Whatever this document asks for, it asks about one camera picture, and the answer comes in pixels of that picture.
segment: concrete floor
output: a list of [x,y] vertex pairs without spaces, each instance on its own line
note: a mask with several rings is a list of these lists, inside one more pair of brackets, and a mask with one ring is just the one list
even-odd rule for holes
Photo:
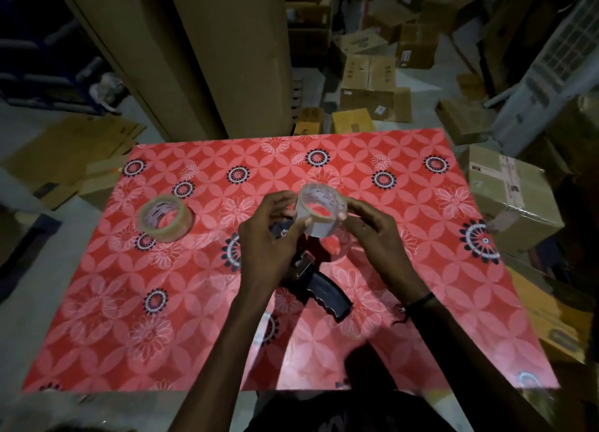
[[[477,65],[475,41],[480,28],[478,21],[472,21],[454,34],[456,43],[473,65]],[[389,55],[393,56],[394,51],[395,45],[390,46]],[[294,72],[304,80],[304,106],[329,103],[334,107],[338,104],[338,80],[331,80],[314,68],[300,68]],[[412,88],[413,123],[375,122],[377,129],[441,126],[434,106],[438,98],[460,95],[455,79],[461,72],[468,72],[466,65],[450,40],[442,35],[436,64],[430,71],[397,70],[398,85]],[[140,143],[162,141],[132,97],[126,98],[120,109],[124,117],[148,126],[138,139]],[[24,109],[0,103],[0,159],[64,116],[65,113],[61,112]],[[498,148],[492,140],[485,145]],[[4,186],[6,184],[0,178],[0,189],[4,189]],[[26,200],[23,198],[26,192],[13,188],[10,194],[14,201]],[[90,396],[83,401],[67,393],[52,392],[21,397],[20,387],[26,373],[39,351],[101,213],[75,197],[52,215],[62,221],[60,231],[48,241],[11,297],[0,305],[0,323],[3,323],[0,327],[0,348],[4,349],[0,352],[0,432],[42,431],[58,422],[71,420],[111,430],[167,430],[183,401],[183,392],[109,392]],[[240,394],[231,430],[244,429],[251,419],[255,403],[255,393]],[[446,397],[434,405],[457,430],[471,430],[454,397]]]

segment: bracelet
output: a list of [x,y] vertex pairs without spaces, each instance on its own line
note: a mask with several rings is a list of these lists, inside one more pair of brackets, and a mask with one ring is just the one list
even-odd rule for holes
[[406,315],[401,320],[397,320],[397,321],[393,322],[392,325],[394,325],[396,323],[407,323],[408,319],[410,318],[410,315],[417,312],[419,309],[422,309],[422,307],[426,303],[428,303],[430,300],[432,300],[433,298],[435,298],[435,294],[433,292],[428,292],[426,295],[424,295],[418,301],[415,301],[414,303],[412,303],[409,306],[403,307],[404,313]]

